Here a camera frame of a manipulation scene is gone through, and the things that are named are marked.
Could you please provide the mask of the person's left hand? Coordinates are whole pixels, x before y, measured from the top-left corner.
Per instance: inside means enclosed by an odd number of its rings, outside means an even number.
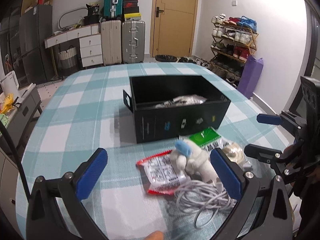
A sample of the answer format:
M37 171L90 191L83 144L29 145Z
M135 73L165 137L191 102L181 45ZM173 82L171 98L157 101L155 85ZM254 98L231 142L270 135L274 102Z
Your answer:
M164 234L161 231L154 231L149 234L144 240L163 240Z

